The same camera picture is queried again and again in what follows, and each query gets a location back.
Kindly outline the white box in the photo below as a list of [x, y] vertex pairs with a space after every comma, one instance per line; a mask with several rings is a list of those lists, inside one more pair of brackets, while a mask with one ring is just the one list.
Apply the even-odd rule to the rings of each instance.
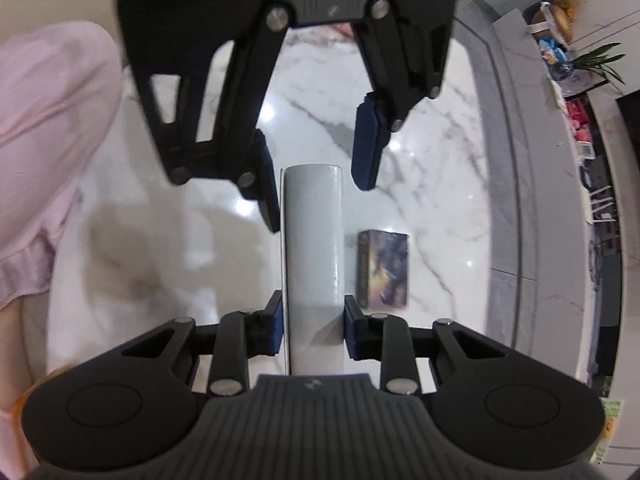
[[288, 370], [295, 376], [339, 375], [345, 363], [342, 170], [288, 167], [281, 191]]

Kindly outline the dark card deck box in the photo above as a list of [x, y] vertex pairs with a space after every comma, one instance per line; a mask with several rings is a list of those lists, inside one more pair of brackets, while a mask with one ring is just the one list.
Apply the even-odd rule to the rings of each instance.
[[356, 300], [367, 310], [403, 309], [408, 302], [409, 237], [367, 230], [358, 234]]

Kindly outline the pink bed cloth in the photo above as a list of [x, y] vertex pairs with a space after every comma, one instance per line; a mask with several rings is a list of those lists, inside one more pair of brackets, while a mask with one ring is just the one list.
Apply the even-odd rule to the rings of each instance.
[[18, 406], [32, 388], [23, 302], [47, 292], [76, 182], [119, 106], [122, 62], [90, 22], [43, 26], [1, 46], [1, 475], [32, 469]]

